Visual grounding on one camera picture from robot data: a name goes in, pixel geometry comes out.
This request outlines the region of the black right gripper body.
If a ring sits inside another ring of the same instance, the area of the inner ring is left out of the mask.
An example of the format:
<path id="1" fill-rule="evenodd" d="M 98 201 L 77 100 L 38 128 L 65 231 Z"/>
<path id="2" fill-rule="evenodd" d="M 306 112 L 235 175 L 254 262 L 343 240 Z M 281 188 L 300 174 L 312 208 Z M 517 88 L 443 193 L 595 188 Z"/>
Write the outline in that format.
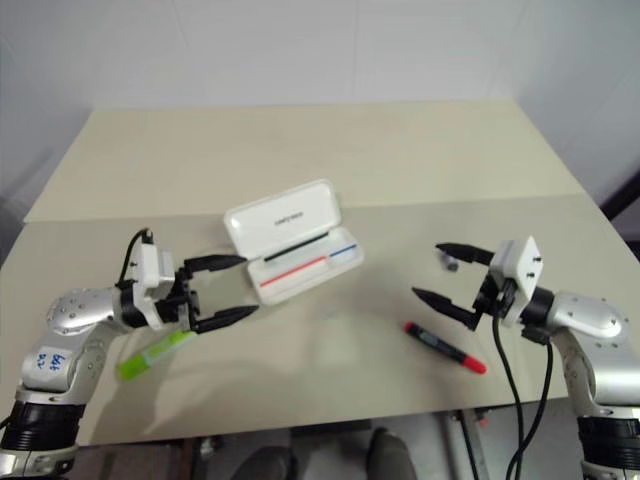
<path id="1" fill-rule="evenodd" d="M 514 304 L 517 284 L 513 279 L 500 277 L 496 280 L 487 273 L 472 304 L 473 319 L 483 315 L 503 320 Z"/>

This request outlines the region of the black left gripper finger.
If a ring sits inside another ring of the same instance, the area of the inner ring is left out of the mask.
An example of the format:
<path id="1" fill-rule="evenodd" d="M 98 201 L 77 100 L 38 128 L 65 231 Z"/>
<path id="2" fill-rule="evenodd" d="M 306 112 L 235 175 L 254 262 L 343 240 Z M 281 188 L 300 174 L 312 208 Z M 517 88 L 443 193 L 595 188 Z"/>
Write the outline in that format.
<path id="1" fill-rule="evenodd" d="M 226 270 L 247 261 L 245 257 L 234 254 L 212 254 L 206 256 L 185 259 L 183 268 L 186 274 L 193 275 L 198 272 Z"/>
<path id="2" fill-rule="evenodd" d="M 257 310 L 257 305 L 243 305 L 217 311 L 212 317 L 196 320 L 194 323 L 194 332 L 200 335 L 229 327 Z"/>

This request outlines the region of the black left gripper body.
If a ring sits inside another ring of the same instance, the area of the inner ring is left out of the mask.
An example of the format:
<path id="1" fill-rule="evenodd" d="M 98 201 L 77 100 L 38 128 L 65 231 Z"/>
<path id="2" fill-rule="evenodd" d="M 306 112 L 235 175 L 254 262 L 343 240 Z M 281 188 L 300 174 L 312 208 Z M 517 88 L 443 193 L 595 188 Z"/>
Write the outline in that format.
<path id="1" fill-rule="evenodd" d="M 183 331 L 191 331 L 200 313 L 198 294 L 190 287 L 193 279 L 194 259 L 186 259 L 175 272 L 175 280 L 168 295 L 155 303 L 163 324 L 178 324 Z"/>

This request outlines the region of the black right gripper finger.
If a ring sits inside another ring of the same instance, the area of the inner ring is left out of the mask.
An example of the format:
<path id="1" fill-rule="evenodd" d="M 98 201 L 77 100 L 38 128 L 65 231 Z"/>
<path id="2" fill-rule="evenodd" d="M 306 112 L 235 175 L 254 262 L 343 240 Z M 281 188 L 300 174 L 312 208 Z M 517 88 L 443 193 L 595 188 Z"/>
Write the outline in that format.
<path id="1" fill-rule="evenodd" d="M 473 245 L 461 243 L 439 243 L 436 248 L 454 259 L 466 263 L 479 263 L 488 266 L 494 257 L 492 251 L 488 251 Z"/>
<path id="2" fill-rule="evenodd" d="M 471 331 L 477 329 L 480 315 L 455 305 L 448 297 L 430 290 L 413 287 L 412 292 L 426 305 L 441 315 L 447 316 L 463 324 Z"/>

